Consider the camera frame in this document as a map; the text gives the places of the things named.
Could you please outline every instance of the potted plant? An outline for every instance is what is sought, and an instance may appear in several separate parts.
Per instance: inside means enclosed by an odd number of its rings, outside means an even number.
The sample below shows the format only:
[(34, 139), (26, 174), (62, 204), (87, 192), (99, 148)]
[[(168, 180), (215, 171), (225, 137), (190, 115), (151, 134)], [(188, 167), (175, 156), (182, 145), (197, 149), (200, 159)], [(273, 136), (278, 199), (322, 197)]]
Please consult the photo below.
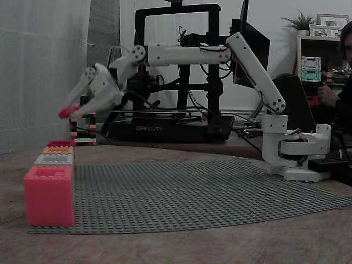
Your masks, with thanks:
[(294, 28), (298, 30), (299, 35), (301, 36), (309, 36), (309, 25), (315, 23), (314, 17), (308, 15), (305, 17), (301, 11), (299, 11), (300, 16), (297, 18), (282, 18), (289, 22), (287, 25), (289, 28)]

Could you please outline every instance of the picture frame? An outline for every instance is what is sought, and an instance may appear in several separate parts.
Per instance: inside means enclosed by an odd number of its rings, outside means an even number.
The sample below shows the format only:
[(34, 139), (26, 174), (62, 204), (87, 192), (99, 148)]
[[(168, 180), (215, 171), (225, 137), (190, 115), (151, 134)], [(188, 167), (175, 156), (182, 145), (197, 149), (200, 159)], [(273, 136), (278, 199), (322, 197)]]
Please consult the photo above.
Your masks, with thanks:
[(315, 37), (334, 37), (341, 38), (343, 27), (339, 26), (324, 26), (324, 25), (309, 25), (309, 35)]
[(343, 28), (349, 23), (348, 15), (318, 14), (317, 23), (322, 26), (338, 26)]
[(315, 37), (329, 37), (329, 28), (323, 25), (309, 25), (309, 35)]
[(343, 27), (339, 26), (331, 26), (328, 28), (328, 37), (335, 37), (337, 39), (341, 39)]

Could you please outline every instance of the large pink lego brick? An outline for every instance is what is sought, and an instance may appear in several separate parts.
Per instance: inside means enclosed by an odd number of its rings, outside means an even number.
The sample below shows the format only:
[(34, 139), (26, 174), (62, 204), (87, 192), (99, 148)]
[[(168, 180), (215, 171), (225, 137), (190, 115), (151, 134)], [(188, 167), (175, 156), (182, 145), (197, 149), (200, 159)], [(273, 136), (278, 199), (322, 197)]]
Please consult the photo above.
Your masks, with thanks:
[(32, 167), (24, 177), (30, 226), (74, 226), (72, 167)]
[(73, 140), (54, 140), (50, 141), (48, 147), (74, 147), (75, 142)]

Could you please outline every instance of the white robotic arm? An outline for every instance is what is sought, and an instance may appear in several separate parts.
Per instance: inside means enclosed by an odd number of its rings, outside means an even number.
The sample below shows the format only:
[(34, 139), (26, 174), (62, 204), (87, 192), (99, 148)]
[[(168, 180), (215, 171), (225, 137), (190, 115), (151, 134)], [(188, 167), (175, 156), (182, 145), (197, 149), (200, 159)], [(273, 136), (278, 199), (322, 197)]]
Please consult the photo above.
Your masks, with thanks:
[(284, 98), (240, 33), (227, 39), (227, 47), (168, 47), (154, 44), (149, 45), (146, 50), (142, 46), (135, 46), (126, 56), (116, 59), (108, 66), (109, 70), (113, 69), (117, 72), (116, 80), (103, 65), (96, 64), (94, 68), (86, 69), (80, 82), (70, 93), (65, 109), (66, 111), (71, 109), (69, 113), (73, 113), (76, 109), (72, 108), (72, 103), (88, 90), (94, 94), (94, 98), (76, 110), (75, 114), (85, 114), (93, 109), (106, 108), (123, 95), (123, 83), (138, 72), (141, 64), (154, 67), (172, 64), (222, 64), (231, 58), (243, 66), (267, 107), (274, 113), (283, 112)]
[[(242, 35), (236, 33), (226, 43), (226, 47), (168, 47), (163, 44), (149, 45), (147, 48), (135, 46), (126, 56), (108, 66), (110, 71), (116, 71), (115, 78), (100, 64), (88, 68), (69, 95), (66, 108), (59, 115), (68, 118), (71, 114), (88, 114), (106, 108), (123, 96), (123, 83), (132, 78), (142, 64), (155, 67), (172, 64), (222, 64), (232, 58), (242, 66), (267, 109), (274, 113), (264, 115), (262, 121), (262, 156), (269, 163), (271, 172), (283, 175), (286, 180), (317, 182), (326, 178), (326, 174), (309, 170), (307, 164), (309, 160), (325, 158), (329, 153), (331, 127), (318, 125), (317, 133), (311, 134), (293, 134), (287, 130), (287, 116), (279, 115), (285, 110), (285, 100)], [(73, 102), (88, 90), (94, 98), (80, 108), (74, 106)], [(282, 157), (281, 154), (303, 155), (304, 159), (295, 161)]]

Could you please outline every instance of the table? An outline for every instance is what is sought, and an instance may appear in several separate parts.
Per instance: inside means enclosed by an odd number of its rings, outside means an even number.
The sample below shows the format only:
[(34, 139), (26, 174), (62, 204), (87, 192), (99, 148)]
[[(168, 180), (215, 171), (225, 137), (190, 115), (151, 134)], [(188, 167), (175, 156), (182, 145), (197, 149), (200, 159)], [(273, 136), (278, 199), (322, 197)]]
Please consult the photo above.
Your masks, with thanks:
[[(26, 233), (23, 176), (40, 150), (0, 155), (0, 263), (352, 263), (352, 211), (233, 227), (128, 235)], [(75, 148), (76, 164), (180, 162), (209, 153), (126, 146)], [(251, 160), (263, 169), (265, 162)], [(352, 196), (333, 180), (316, 184)]]

